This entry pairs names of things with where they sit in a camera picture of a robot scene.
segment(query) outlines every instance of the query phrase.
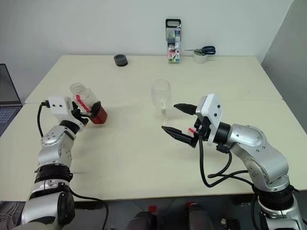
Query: glass jar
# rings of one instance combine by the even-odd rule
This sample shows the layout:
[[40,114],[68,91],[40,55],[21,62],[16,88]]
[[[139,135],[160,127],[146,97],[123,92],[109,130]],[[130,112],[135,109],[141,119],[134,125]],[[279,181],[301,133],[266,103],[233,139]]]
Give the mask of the glass jar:
[[[91,89],[86,88],[81,83],[75,83],[70,86],[73,94],[73,101],[78,105],[81,111],[90,113],[94,103],[98,102]],[[90,117],[94,124],[103,124],[106,121],[107,113],[101,106],[95,117]]]

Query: tape roll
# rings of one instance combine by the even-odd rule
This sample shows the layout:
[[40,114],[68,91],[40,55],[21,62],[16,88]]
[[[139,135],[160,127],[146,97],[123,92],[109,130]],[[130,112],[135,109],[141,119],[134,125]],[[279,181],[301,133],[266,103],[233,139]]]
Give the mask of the tape roll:
[[198,64],[203,64],[207,61],[207,56],[206,54],[198,51],[194,51],[193,54],[193,61],[198,63]]
[[117,54],[117,55],[115,55],[114,56],[114,61],[115,61],[115,64],[117,66],[120,66],[120,67],[128,65],[128,61],[127,61],[126,55],[124,55],[124,54]]

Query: gray wall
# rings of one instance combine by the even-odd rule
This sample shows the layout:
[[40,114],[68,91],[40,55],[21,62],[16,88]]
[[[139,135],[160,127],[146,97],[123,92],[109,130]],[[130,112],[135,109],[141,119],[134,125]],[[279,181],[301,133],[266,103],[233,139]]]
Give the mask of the gray wall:
[[306,0],[292,3],[262,67],[307,132]]

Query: black cable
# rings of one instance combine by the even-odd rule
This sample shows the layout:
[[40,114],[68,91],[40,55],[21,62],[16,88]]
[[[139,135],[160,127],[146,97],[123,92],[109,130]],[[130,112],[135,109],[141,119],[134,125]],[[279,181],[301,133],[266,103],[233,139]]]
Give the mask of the black cable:
[[231,176],[230,178],[237,179],[237,180],[240,180],[240,181],[243,181],[243,182],[249,184],[250,186],[254,186],[254,184],[253,184],[252,182],[250,182],[250,181],[248,181],[248,180],[246,180],[246,179],[243,179],[243,178],[241,178],[241,177],[238,177],[238,176]]
[[257,195],[254,194],[253,199],[251,201],[251,205],[250,205],[250,215],[251,215],[251,222],[253,223],[254,229],[256,230],[260,230],[256,224],[256,220],[255,220],[255,202],[257,200]]
[[108,207],[108,205],[103,200],[101,200],[101,199],[78,195],[78,194],[74,193],[71,188],[69,188],[69,190],[70,190],[71,194],[73,194],[77,198],[98,201],[98,202],[101,202],[106,207],[106,217],[105,217],[104,224],[102,226],[102,230],[104,230],[105,227],[106,227],[107,218],[109,216],[109,207]]
[[231,152],[229,152],[228,155],[229,155],[229,159],[228,159],[227,165],[226,165],[222,170],[220,170],[219,172],[217,172],[217,173],[215,173],[215,174],[209,174],[209,175],[207,176],[208,178],[217,177],[217,176],[221,175],[223,172],[225,172],[225,171],[229,168],[229,166],[230,166],[230,164],[231,164],[231,160],[232,160],[232,154],[231,154]]
[[236,172],[233,172],[229,175],[225,175],[223,176],[223,178],[213,182],[212,184],[209,184],[206,180],[206,176],[205,176],[205,173],[204,173],[204,169],[203,169],[203,145],[202,145],[202,135],[199,135],[199,146],[200,146],[200,169],[201,169],[201,178],[202,178],[202,181],[203,183],[208,187],[208,188],[212,188],[214,186],[216,186],[217,184],[219,184],[220,182],[228,179],[228,178],[231,178],[232,176],[234,175],[237,175],[237,174],[240,174],[240,173],[247,173],[248,171],[247,170],[240,170],[240,171],[236,171]]
[[41,137],[43,137],[43,135],[44,135],[42,128],[40,126],[40,113],[42,112],[42,107],[43,107],[43,104],[41,103],[39,105],[38,112],[37,112],[37,126],[38,126],[39,134],[40,134]]

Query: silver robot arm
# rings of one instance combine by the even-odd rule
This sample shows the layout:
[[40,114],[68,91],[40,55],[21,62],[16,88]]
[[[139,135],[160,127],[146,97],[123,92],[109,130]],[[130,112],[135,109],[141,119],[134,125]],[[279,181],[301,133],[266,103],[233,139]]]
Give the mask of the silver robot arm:
[[198,106],[176,104],[177,109],[197,115],[194,137],[180,130],[163,126],[173,138],[196,147],[199,137],[208,145],[218,144],[216,149],[238,156],[245,164],[258,196],[262,213],[261,229],[305,230],[305,226],[290,185],[286,158],[267,141],[263,132],[253,126],[221,122],[223,107],[216,94],[203,97]]
[[76,133],[88,119],[81,118],[69,97],[49,97],[52,114],[59,120],[41,139],[35,183],[24,206],[21,225],[15,230],[60,230],[74,218],[70,193],[71,148]]
[[286,158],[273,148],[263,132],[253,126],[234,124],[225,143],[245,164],[258,194],[264,229],[304,230],[305,226],[293,195]]

